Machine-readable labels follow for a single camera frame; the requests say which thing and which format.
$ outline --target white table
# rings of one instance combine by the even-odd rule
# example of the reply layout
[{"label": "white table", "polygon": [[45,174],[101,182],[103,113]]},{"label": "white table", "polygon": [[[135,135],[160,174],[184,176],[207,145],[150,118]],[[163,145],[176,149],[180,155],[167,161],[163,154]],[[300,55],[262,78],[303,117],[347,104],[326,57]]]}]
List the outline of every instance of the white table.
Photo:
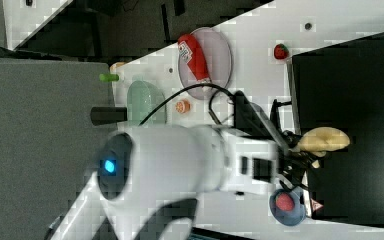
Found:
[{"label": "white table", "polygon": [[3,0],[7,48],[14,50],[51,21],[73,0]]},{"label": "white table", "polygon": [[[313,28],[304,30],[311,22]],[[277,0],[232,20],[215,30],[228,39],[233,55],[233,72],[229,90],[241,89],[251,100],[269,112],[274,98],[290,98],[284,62],[272,56],[277,43],[285,43],[297,54],[332,44],[353,40],[384,31],[384,0]],[[115,68],[126,80],[113,84],[116,105],[125,106],[132,77],[141,74],[144,80],[160,87],[165,96],[182,88],[177,72],[178,51],[173,44],[129,64]],[[188,115],[173,112],[169,103],[168,123],[192,126],[212,123],[207,102],[191,101]],[[215,101],[215,111],[224,118],[231,111],[225,98]],[[281,114],[284,129],[293,129],[291,109]],[[297,227],[285,227],[275,221],[268,209],[267,195],[211,193],[202,196],[196,227],[255,239],[383,239],[384,229],[305,220]]]}]

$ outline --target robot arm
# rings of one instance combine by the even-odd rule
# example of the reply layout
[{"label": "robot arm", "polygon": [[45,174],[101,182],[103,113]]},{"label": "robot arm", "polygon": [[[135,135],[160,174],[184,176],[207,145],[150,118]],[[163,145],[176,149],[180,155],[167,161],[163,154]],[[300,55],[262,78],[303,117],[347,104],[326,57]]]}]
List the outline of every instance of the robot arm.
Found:
[{"label": "robot arm", "polygon": [[92,239],[105,220],[96,173],[92,174],[52,240]]},{"label": "robot arm", "polygon": [[[115,134],[99,154],[100,168],[52,239],[92,239],[105,218],[120,240],[185,239],[199,194],[265,194],[249,186],[258,181],[256,161],[275,162],[275,143],[237,133],[241,132],[212,126],[152,126]],[[250,161],[247,166],[242,165],[245,157]],[[270,164],[264,176],[267,182],[275,169]]]}]

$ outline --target black cable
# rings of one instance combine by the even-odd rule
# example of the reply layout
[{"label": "black cable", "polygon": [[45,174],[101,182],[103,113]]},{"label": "black cable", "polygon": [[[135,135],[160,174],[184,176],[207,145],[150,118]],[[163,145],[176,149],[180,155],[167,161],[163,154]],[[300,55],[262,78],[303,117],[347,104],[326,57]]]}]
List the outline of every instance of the black cable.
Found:
[{"label": "black cable", "polygon": [[221,123],[225,123],[227,120],[229,120],[229,118],[233,117],[233,114],[230,114],[229,116],[227,116],[225,119],[223,119],[221,121]]},{"label": "black cable", "polygon": [[213,111],[213,100],[216,97],[216,95],[220,92],[220,90],[217,89],[213,95],[211,95],[210,101],[208,102],[208,113],[210,114],[211,118],[217,125],[221,125],[220,120],[218,119],[217,115]]},{"label": "black cable", "polygon": [[164,105],[166,105],[169,101],[171,101],[173,98],[177,97],[178,95],[180,95],[181,93],[183,92],[186,92],[188,90],[191,90],[191,89],[194,89],[194,88],[198,88],[198,87],[211,87],[211,88],[216,88],[218,90],[220,90],[220,92],[226,94],[227,96],[229,96],[229,98],[233,98],[233,94],[230,93],[226,88],[223,88],[223,87],[220,87],[219,85],[216,85],[216,84],[213,84],[213,83],[199,83],[199,84],[195,84],[195,85],[192,85],[192,86],[189,86],[189,87],[186,87],[186,88],[183,88],[182,90],[176,92],[175,94],[171,95],[169,98],[167,98],[164,102],[162,102],[160,105],[158,105],[154,110],[152,110],[152,112],[150,112],[148,114],[148,116],[146,116],[140,123],[139,123],[139,126],[143,125],[144,123],[146,123],[146,121],[148,121],[148,119],[150,117],[152,117],[152,115],[154,115],[160,108],[162,108]]}]

